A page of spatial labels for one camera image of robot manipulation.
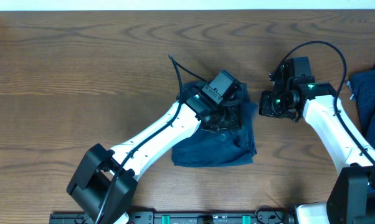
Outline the dark blue shorts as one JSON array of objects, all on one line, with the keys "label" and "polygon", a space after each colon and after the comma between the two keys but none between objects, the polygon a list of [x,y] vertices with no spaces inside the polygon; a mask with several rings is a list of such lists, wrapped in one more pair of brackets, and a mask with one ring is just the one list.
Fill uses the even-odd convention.
[{"label": "dark blue shorts", "polygon": [[217,133],[198,129],[172,148],[171,160],[181,167],[226,167],[253,163],[257,154],[253,120],[258,105],[250,100],[247,85],[236,92],[242,100],[242,127]]}]

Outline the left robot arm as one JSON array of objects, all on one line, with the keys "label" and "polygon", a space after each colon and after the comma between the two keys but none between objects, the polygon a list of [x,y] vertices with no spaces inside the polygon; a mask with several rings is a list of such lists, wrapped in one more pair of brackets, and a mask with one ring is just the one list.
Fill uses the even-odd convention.
[{"label": "left robot arm", "polygon": [[83,156],[67,193],[95,223],[128,223],[127,211],[140,177],[165,152],[201,126],[211,131],[240,128],[242,84],[222,70],[210,83],[181,92],[170,109],[135,137],[110,149],[101,144]]}]

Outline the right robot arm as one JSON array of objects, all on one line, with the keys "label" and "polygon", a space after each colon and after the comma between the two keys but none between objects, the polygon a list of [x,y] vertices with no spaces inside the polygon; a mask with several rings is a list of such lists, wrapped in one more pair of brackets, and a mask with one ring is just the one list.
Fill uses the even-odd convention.
[{"label": "right robot arm", "polygon": [[330,83],[317,83],[308,57],[284,60],[262,92],[259,113],[305,120],[330,155],[338,178],[326,202],[296,205],[288,223],[375,223],[375,149],[343,109]]}]

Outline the pile of blue clothes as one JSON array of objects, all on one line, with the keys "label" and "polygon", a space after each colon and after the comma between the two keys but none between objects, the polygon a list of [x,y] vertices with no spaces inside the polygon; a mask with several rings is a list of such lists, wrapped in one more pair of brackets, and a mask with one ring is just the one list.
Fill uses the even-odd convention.
[{"label": "pile of blue clothes", "polygon": [[356,102],[363,136],[375,149],[375,64],[369,70],[351,75],[346,86]]}]

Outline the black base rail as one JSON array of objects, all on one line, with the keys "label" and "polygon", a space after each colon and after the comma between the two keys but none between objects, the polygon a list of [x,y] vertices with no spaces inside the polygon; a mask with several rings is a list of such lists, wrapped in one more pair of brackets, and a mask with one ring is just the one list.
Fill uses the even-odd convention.
[{"label": "black base rail", "polygon": [[288,212],[269,209],[253,213],[156,213],[130,212],[117,223],[127,224],[291,224],[295,218]]}]

